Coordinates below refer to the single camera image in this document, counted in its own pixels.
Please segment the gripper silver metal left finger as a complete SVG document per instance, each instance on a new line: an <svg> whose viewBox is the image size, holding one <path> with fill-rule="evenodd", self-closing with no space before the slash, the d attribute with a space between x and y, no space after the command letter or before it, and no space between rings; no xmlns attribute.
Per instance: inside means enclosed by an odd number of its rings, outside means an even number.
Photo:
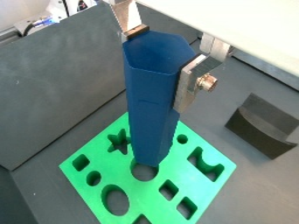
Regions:
<svg viewBox="0 0 299 224"><path fill-rule="evenodd" d="M108 0L108 4L120 27L122 42L150 31L142 22L136 0Z"/></svg>

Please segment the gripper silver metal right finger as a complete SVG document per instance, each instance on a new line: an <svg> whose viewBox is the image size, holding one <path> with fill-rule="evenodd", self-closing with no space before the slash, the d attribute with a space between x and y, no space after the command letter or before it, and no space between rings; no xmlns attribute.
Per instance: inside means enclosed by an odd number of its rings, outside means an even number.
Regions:
<svg viewBox="0 0 299 224"><path fill-rule="evenodd" d="M182 67L173 108L182 113L193 104L201 90L213 91L218 79L211 71L223 63L231 52L231 45L209 33L202 35L201 54Z"/></svg>

